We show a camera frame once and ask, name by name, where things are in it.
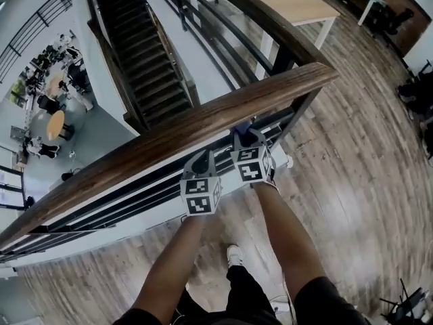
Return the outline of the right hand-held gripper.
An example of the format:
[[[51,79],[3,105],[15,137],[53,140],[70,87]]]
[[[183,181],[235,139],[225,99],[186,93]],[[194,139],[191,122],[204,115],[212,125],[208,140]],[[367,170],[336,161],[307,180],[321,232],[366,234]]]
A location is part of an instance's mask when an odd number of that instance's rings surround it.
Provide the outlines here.
[[[253,139],[251,146],[243,146],[239,131],[233,131],[233,164],[243,183],[268,182],[275,172],[275,160],[267,146],[267,139],[256,129],[251,129],[250,135]]]

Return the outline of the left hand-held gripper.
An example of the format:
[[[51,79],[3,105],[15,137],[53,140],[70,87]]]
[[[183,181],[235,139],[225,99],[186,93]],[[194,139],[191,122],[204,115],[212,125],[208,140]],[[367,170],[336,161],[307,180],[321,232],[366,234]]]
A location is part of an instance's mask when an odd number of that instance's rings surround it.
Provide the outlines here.
[[[215,213],[222,191],[216,169],[212,150],[194,154],[185,164],[179,185],[187,216]]]

